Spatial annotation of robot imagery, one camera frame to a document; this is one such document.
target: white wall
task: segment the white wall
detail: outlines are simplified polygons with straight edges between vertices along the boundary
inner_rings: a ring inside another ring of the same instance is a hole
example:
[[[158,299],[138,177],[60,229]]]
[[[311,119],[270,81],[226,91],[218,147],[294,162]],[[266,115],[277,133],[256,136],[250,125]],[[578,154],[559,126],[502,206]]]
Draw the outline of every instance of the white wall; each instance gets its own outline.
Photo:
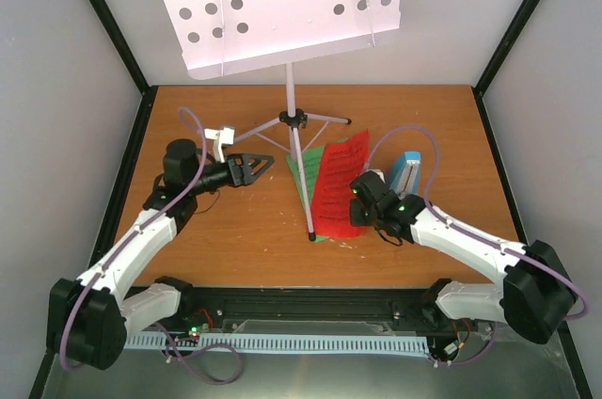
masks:
[[[0,0],[0,373],[26,397],[48,294],[85,268],[139,94],[87,0]]]
[[[195,84],[162,0],[107,0],[152,84]],[[521,0],[402,0],[403,39],[389,46],[300,62],[299,84],[476,84]],[[284,69],[212,84],[278,84]]]
[[[602,397],[602,1],[542,0],[484,101],[529,239],[593,300],[570,325]]]

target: orange wooden board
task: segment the orange wooden board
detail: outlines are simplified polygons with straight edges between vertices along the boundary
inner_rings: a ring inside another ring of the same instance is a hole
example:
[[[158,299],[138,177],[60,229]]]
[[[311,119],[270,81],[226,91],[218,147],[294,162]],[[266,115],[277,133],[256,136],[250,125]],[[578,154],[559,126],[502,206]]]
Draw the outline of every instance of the orange wooden board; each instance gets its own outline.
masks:
[[[351,118],[331,123],[314,146],[366,128],[371,146],[390,129],[417,124],[431,131],[441,148],[441,166],[430,197],[443,210],[500,237],[515,239],[485,133],[469,86],[299,86],[297,105],[306,112]],[[182,105],[198,112],[208,128],[236,127],[237,134],[264,123],[285,108],[283,86],[160,87],[135,168],[119,236],[129,228],[162,171],[167,143],[195,138],[177,115]],[[301,131],[310,141],[322,123]],[[288,145],[287,126],[266,131]],[[375,168],[388,168],[404,151],[422,154],[422,181],[434,163],[421,134],[393,136],[376,154]],[[272,154],[276,162],[250,187],[224,188],[214,208],[195,215],[140,275],[149,284],[169,275],[195,285],[241,287],[426,287],[439,278],[485,281],[469,267],[419,245],[394,247],[375,231],[354,239],[308,240],[305,216],[286,163],[286,153],[256,137],[229,152]],[[202,210],[213,196],[198,198]]]

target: tripod base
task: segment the tripod base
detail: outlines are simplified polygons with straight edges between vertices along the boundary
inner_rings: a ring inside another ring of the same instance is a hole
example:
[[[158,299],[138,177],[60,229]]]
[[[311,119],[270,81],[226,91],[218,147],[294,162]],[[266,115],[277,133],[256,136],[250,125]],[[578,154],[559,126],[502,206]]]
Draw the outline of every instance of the tripod base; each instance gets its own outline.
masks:
[[[322,126],[320,131],[318,131],[318,134],[316,134],[314,138],[302,150],[301,142],[299,140],[299,128],[304,129],[308,124],[308,120],[323,121],[324,125]],[[261,134],[261,131],[271,128],[272,126],[275,126],[279,123],[287,124],[291,130],[291,147],[289,149],[279,144],[275,140],[272,140],[271,138]],[[303,166],[303,152],[307,148],[309,148],[311,144],[320,136],[320,134],[324,131],[324,129],[326,129],[326,126],[328,126],[329,123],[351,124],[351,119],[341,119],[338,117],[329,117],[326,115],[319,114],[306,114],[303,111],[303,109],[296,108],[294,112],[291,112],[290,110],[282,111],[278,115],[277,119],[269,120],[266,123],[258,126],[257,128],[251,129],[250,131],[247,131],[246,133],[234,138],[234,143],[236,143],[251,136],[259,136],[263,140],[266,140],[281,148],[285,152],[288,152],[291,155],[291,158],[297,163],[297,166],[299,168],[299,179],[301,181],[303,209],[305,211],[306,220],[308,221],[308,234],[309,240],[311,242],[316,240],[316,232],[313,228],[313,219],[311,217],[311,203],[309,202],[308,185],[305,177],[305,167]]]

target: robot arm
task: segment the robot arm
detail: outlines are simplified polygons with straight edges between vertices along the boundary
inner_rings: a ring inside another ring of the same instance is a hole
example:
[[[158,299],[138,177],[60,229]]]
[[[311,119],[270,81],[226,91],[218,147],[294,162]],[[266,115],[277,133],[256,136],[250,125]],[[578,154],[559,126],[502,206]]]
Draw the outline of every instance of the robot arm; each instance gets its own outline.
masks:
[[[356,199],[351,202],[351,219],[356,226],[373,226],[387,242],[409,243],[434,248],[492,281],[491,284],[462,284],[440,279],[425,295],[424,316],[434,327],[445,319],[482,319],[505,322],[534,343],[546,343],[564,320],[577,298],[549,274],[503,250],[511,248],[531,257],[568,278],[554,249],[541,241],[531,246],[502,240],[470,227],[439,208],[439,216],[424,199],[391,191],[375,171],[367,171],[351,184]],[[470,237],[456,228],[468,230]],[[485,243],[495,242],[501,250]]]
[[[221,136],[221,131],[225,131],[226,136]],[[224,156],[221,144],[228,143],[230,131],[231,128],[224,128],[208,136],[220,146],[219,150],[214,148],[214,152],[223,162],[214,160],[205,166],[190,193],[141,231],[142,224],[180,195],[198,171],[198,150],[192,140],[175,140],[167,146],[164,173],[155,181],[134,225],[76,280],[60,279],[52,288],[46,338],[48,348],[59,352],[61,337],[75,302],[86,288],[89,291],[72,323],[67,356],[99,369],[106,369],[115,362],[128,337],[161,319],[185,311],[184,296],[192,285],[177,279],[158,279],[144,292],[125,297],[152,258],[192,218],[197,210],[196,195],[214,192],[225,185],[251,185],[274,164],[272,156]]]

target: white perforated panel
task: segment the white perforated panel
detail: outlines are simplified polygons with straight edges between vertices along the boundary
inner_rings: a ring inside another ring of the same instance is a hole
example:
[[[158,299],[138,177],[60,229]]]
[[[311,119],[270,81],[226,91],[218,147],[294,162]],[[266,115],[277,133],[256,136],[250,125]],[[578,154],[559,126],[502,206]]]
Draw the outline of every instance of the white perforated panel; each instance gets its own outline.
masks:
[[[394,40],[400,0],[164,0],[197,79]]]

